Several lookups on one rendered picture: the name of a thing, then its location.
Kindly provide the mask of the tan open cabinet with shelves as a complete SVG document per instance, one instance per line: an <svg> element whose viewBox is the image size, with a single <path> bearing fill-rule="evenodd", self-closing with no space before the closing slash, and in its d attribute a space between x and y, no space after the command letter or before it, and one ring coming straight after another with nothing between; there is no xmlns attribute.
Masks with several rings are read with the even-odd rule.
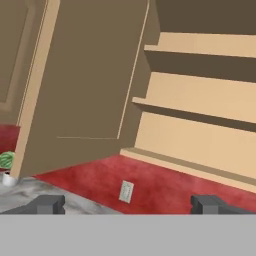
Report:
<svg viewBox="0 0 256 256"><path fill-rule="evenodd" d="M256 193L256 0L146 0L121 153Z"/></svg>

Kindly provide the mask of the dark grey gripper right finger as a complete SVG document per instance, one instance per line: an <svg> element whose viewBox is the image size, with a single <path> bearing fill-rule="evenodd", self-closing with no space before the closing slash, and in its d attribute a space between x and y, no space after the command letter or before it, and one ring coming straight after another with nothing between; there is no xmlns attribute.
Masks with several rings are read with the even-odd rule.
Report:
<svg viewBox="0 0 256 256"><path fill-rule="evenodd" d="M192 195L191 214L252 214L243 208L227 204L216 195Z"/></svg>

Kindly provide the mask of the brown open cabinet door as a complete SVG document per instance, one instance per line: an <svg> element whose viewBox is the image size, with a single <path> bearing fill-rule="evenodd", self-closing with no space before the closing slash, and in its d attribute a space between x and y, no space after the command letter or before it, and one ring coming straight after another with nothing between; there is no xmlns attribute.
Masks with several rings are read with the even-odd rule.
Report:
<svg viewBox="0 0 256 256"><path fill-rule="evenodd" d="M143 91L143 47L157 41L155 0L46 0L11 176L29 177L117 154Z"/></svg>

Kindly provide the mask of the closed brown cabinet door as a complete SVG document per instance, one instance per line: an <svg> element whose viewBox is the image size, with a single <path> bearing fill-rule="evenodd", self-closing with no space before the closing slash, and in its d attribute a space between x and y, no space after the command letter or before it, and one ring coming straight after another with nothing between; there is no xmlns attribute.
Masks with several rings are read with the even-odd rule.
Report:
<svg viewBox="0 0 256 256"><path fill-rule="evenodd" d="M15 125L47 0L0 0L0 124Z"/></svg>

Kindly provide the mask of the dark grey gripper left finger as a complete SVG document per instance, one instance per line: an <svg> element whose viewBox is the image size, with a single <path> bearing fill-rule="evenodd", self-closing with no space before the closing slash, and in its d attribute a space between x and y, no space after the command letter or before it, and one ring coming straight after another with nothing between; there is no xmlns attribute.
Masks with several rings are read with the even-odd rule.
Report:
<svg viewBox="0 0 256 256"><path fill-rule="evenodd" d="M4 211L4 214L64 214L64 205L64 195L40 195L26 205Z"/></svg>

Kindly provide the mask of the white wall socket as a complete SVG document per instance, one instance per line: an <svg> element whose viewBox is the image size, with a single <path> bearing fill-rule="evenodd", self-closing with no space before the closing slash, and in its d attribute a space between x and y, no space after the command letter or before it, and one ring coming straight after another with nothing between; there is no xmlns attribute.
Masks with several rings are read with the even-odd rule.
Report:
<svg viewBox="0 0 256 256"><path fill-rule="evenodd" d="M130 203L132 198L134 184L123 180L121 185L121 190L119 194L119 200L122 202Z"/></svg>

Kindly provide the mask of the green plant in white pot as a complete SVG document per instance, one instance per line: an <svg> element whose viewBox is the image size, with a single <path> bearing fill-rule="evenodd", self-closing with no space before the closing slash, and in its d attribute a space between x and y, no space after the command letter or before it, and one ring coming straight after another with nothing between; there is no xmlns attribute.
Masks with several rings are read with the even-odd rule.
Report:
<svg viewBox="0 0 256 256"><path fill-rule="evenodd" d="M0 154L0 169L4 169L2 183L4 186L13 187L17 184L18 179L10 176L10 170L14 161L14 152L8 151Z"/></svg>

